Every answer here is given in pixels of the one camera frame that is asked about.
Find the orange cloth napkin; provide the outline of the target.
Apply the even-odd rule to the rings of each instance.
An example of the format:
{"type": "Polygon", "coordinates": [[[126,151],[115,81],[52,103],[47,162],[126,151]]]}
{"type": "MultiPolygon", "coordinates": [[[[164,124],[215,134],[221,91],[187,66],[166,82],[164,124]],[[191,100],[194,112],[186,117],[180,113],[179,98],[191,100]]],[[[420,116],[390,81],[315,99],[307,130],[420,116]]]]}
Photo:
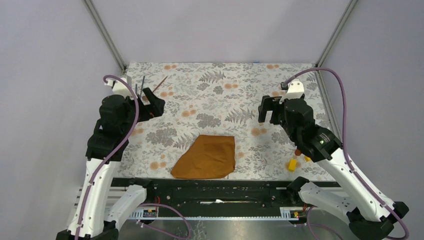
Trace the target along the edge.
{"type": "Polygon", "coordinates": [[[176,179],[222,179],[234,172],[235,137],[199,135],[179,158],[170,174],[176,179]]]}

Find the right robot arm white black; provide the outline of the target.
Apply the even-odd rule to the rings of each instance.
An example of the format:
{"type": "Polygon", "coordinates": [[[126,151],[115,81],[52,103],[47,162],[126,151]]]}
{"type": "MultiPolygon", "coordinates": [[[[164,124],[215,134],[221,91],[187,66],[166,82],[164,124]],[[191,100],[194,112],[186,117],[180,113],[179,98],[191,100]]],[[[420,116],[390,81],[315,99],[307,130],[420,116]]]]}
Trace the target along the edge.
{"type": "Polygon", "coordinates": [[[408,213],[408,206],[384,195],[344,156],[342,142],[331,130],[315,123],[313,109],[303,96],[282,99],[265,95],[258,107],[260,123],[269,111],[269,122],[281,126],[297,149],[326,170],[348,195],[341,197],[300,176],[287,186],[287,201],[293,206],[304,202],[334,215],[361,240],[388,238],[395,223],[408,213]]]}

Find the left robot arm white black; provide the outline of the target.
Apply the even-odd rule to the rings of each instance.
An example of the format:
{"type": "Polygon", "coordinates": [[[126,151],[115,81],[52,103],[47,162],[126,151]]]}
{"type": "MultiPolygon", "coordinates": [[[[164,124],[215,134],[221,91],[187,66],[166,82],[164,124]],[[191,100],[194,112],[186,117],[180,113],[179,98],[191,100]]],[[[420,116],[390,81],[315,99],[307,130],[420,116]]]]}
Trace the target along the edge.
{"type": "Polygon", "coordinates": [[[87,142],[86,171],[81,196],[71,223],[57,233],[58,240],[116,240],[123,223],[137,205],[148,206],[155,192],[146,186],[131,186],[109,210],[106,203],[114,174],[120,166],[129,136],[137,123],[160,117],[165,101],[147,87],[143,90],[149,104],[140,96],[113,94],[99,108],[93,134],[87,142]]]}

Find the brown wooden spoon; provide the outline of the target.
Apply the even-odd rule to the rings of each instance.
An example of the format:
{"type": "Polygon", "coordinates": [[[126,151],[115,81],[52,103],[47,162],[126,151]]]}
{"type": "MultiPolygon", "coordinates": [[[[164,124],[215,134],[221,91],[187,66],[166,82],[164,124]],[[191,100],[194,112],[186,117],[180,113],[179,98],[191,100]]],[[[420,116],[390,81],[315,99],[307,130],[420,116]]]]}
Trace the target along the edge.
{"type": "Polygon", "coordinates": [[[165,80],[168,78],[168,75],[166,75],[163,80],[154,88],[154,90],[152,91],[152,93],[154,93],[164,82],[165,80]]]}

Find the dark teal chopstick right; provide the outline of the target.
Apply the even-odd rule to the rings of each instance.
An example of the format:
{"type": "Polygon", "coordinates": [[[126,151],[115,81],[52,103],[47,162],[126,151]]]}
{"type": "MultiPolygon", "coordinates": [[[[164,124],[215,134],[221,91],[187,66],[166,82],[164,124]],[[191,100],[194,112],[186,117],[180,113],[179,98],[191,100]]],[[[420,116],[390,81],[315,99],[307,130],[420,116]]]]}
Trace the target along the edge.
{"type": "Polygon", "coordinates": [[[140,95],[140,99],[143,96],[143,89],[144,89],[145,79],[146,79],[146,76],[144,75],[143,78],[142,78],[141,87],[140,87],[140,94],[139,94],[140,95]]]}

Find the floral patterned table mat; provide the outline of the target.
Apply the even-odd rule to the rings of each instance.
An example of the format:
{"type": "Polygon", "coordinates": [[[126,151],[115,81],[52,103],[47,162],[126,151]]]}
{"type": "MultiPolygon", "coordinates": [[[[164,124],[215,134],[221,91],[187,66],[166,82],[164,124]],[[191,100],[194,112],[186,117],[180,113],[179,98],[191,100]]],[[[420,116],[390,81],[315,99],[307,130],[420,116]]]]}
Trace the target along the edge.
{"type": "Polygon", "coordinates": [[[280,97],[280,83],[310,63],[131,63],[126,71],[132,86],[154,90],[165,100],[161,117],[141,122],[126,147],[118,177],[170,178],[178,159],[200,135],[233,136],[235,170],[229,180],[331,181],[324,169],[303,156],[285,131],[268,121],[258,122],[265,95],[280,97]],[[296,159],[294,172],[287,170],[296,159]]]}

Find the yellow cylinder block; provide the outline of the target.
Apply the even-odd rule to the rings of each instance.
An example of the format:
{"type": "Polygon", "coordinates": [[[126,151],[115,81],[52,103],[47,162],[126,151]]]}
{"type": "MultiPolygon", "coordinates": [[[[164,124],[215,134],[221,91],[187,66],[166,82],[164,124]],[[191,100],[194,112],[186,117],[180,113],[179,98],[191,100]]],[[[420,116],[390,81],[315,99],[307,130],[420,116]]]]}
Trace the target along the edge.
{"type": "Polygon", "coordinates": [[[288,164],[286,165],[286,168],[289,172],[294,172],[296,170],[297,167],[297,160],[296,159],[291,159],[288,164]]]}

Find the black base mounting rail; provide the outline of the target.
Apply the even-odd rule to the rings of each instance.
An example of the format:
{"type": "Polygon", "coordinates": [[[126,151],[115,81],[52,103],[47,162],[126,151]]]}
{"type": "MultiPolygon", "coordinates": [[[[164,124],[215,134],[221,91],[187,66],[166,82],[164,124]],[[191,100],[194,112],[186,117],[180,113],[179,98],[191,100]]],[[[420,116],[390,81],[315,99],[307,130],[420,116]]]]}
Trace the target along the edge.
{"type": "Polygon", "coordinates": [[[167,178],[123,178],[112,187],[140,185],[146,202],[173,207],[189,218],[278,217],[281,208],[302,211],[305,204],[287,186],[275,180],[182,180],[167,178]]]}

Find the right aluminium frame post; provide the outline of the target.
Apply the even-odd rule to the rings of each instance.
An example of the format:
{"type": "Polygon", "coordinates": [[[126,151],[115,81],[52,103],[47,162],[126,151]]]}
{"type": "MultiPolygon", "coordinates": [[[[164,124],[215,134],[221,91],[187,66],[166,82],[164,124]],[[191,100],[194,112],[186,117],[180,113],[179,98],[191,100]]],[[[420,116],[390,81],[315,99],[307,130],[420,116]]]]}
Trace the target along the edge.
{"type": "Polygon", "coordinates": [[[315,63],[316,67],[322,67],[324,65],[327,57],[329,56],[332,48],[336,44],[336,41],[337,41],[340,33],[342,32],[345,24],[347,23],[351,14],[353,13],[354,9],[356,8],[358,2],[359,2],[358,0],[350,0],[348,2],[348,5],[345,8],[343,14],[341,15],[341,17],[340,17],[334,31],[332,32],[327,44],[325,45],[321,55],[319,56],[317,62],[315,63]]]}

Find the aluminium frame post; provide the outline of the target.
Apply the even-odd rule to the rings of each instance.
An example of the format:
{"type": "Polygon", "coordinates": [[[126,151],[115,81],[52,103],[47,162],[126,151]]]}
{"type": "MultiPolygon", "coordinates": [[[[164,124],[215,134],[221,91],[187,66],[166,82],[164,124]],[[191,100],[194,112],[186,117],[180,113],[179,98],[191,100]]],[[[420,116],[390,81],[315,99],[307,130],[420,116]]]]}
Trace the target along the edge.
{"type": "Polygon", "coordinates": [[[348,5],[345,8],[343,14],[341,15],[341,17],[340,17],[334,31],[332,32],[327,44],[325,45],[321,55],[319,56],[317,62],[315,63],[316,67],[322,67],[324,65],[327,57],[329,56],[332,48],[336,44],[336,41],[337,41],[340,33],[342,32],[345,24],[347,23],[351,14],[353,13],[354,9],[356,8],[358,2],[359,2],[358,0],[350,0],[348,2],[348,5]]]}
{"type": "Polygon", "coordinates": [[[128,65],[125,63],[118,48],[116,47],[109,31],[106,28],[106,25],[104,24],[104,21],[102,20],[101,15],[99,14],[95,6],[95,3],[92,0],[82,0],[82,3],[86,7],[88,14],[92,18],[97,30],[100,33],[100,36],[102,37],[106,47],[110,51],[112,58],[116,62],[120,73],[125,73],[128,65]]]}

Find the left aluminium frame post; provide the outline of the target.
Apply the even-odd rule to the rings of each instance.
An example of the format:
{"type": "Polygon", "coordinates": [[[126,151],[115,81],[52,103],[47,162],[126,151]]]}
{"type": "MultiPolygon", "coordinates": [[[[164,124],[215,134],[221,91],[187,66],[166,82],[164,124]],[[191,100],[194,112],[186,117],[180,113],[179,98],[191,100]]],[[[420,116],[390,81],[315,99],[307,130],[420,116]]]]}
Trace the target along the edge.
{"type": "Polygon", "coordinates": [[[92,0],[82,0],[82,3],[86,7],[88,14],[92,18],[97,30],[100,33],[100,36],[102,37],[106,47],[110,51],[112,58],[116,62],[120,73],[125,73],[128,65],[125,63],[118,48],[116,47],[109,31],[106,28],[106,25],[104,24],[104,21],[102,20],[101,15],[99,14],[95,6],[95,3],[92,0]]]}

